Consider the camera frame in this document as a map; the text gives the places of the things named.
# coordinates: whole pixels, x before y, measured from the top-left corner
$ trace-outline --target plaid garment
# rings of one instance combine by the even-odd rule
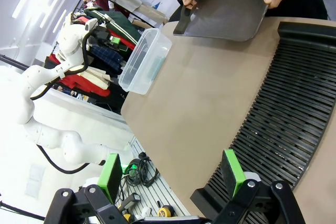
[[[104,61],[107,65],[113,68],[116,72],[120,70],[120,62],[123,58],[113,49],[108,47],[99,47],[97,45],[93,45],[90,47],[90,53],[95,55],[97,58]]]

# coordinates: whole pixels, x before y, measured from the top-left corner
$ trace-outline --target bolt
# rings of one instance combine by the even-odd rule
[[[281,184],[281,183],[277,183],[277,184],[275,185],[275,188],[281,190],[281,189],[282,189],[282,184]]]
[[[256,183],[254,183],[253,181],[250,181],[249,183],[247,183],[247,185],[249,187],[255,187],[256,186]]]

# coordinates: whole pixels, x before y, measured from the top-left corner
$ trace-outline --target black pants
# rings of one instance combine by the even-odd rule
[[[323,0],[282,0],[277,8],[267,10],[265,16],[328,19]]]

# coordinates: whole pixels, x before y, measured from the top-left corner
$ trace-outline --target khaki pants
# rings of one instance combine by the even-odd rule
[[[154,20],[155,22],[158,22],[158,23],[166,23],[167,22],[166,16],[162,12],[159,12],[158,10],[154,9],[151,6],[142,4],[140,7],[138,7],[135,10],[137,12],[145,15],[146,17]]]

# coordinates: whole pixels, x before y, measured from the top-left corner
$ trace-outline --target black slatted rack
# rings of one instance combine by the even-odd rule
[[[244,171],[294,188],[327,127],[336,98],[336,28],[279,25],[280,42],[232,148]],[[191,200],[209,219],[229,201],[218,167]],[[245,223],[266,223],[250,213]]]

